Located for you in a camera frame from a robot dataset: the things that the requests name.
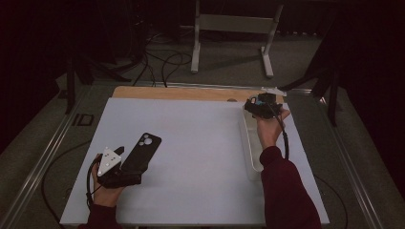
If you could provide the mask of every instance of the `table leg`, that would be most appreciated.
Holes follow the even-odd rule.
[[[283,10],[283,5],[277,7],[276,14],[273,17],[273,23],[271,23],[270,32],[268,33],[268,39],[265,47],[262,47],[262,58],[265,65],[266,77],[272,78],[274,73],[271,68],[270,57],[268,56],[268,51],[270,50],[271,42],[273,42],[274,34],[277,30],[277,25],[280,19],[281,11]]]
[[[200,0],[196,0],[196,18],[194,25],[194,50],[191,59],[191,73],[199,71],[200,61]]]

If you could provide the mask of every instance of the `black handheld device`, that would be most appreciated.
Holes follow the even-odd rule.
[[[251,96],[245,103],[245,110],[259,116],[269,119],[280,114],[283,104],[276,102],[276,95],[263,93]]]

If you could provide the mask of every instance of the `left hand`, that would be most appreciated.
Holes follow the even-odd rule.
[[[92,168],[94,190],[96,190],[94,193],[94,204],[105,207],[117,206],[119,196],[121,195],[125,187],[119,187],[114,189],[102,187],[101,184],[99,184],[97,181],[97,171],[98,171],[98,164],[95,164]]]

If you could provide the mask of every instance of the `hand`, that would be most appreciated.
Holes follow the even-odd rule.
[[[283,123],[283,120],[289,116],[290,111],[284,108],[280,109],[279,118]],[[269,146],[275,146],[277,138],[282,132],[280,123],[277,118],[273,117],[270,119],[264,119],[259,116],[254,116],[257,120],[257,135],[259,136],[260,143],[262,144],[263,150]]]
[[[118,198],[125,187],[108,189],[101,186],[101,184],[97,182],[97,171],[98,171],[98,164],[96,163],[92,168],[94,190],[96,190],[94,196],[95,199],[94,204],[106,207],[115,207],[117,205]]]

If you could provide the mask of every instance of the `red sleeve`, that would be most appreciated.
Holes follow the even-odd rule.
[[[264,166],[261,176],[267,228],[322,228],[297,168],[291,161],[282,158],[280,149],[276,146],[264,149],[260,162]]]
[[[78,226],[78,229],[122,229],[116,221],[117,207],[104,207],[93,204],[87,224]]]

